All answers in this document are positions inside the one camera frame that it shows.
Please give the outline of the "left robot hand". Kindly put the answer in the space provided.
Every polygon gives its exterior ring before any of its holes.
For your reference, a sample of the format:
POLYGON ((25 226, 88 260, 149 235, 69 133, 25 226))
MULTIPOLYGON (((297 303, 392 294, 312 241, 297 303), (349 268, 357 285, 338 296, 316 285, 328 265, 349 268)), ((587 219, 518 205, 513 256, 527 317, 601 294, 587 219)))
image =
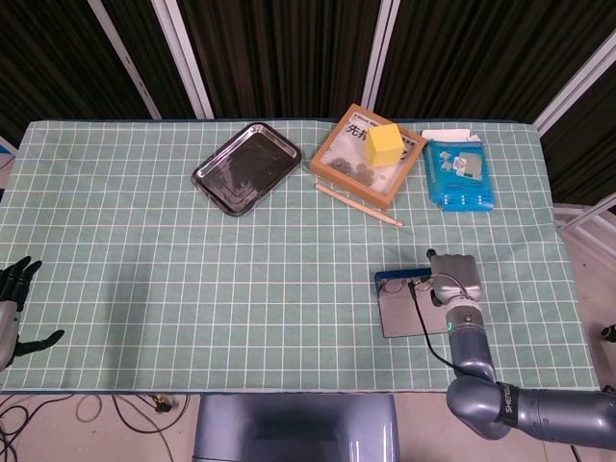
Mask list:
POLYGON ((20 320, 31 282, 42 265, 26 256, 1 270, 1 371, 7 369, 15 357, 22 357, 54 346, 64 335, 62 329, 49 337, 32 342, 19 340, 20 320))

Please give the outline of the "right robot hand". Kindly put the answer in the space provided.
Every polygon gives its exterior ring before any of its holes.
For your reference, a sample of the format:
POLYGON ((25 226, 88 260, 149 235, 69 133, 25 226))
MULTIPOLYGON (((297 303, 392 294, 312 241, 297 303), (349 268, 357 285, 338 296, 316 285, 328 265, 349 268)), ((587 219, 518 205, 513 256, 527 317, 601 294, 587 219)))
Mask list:
POLYGON ((480 277, 472 255, 426 252, 431 268, 432 298, 436 304, 447 305, 457 297, 479 302, 482 297, 480 277))

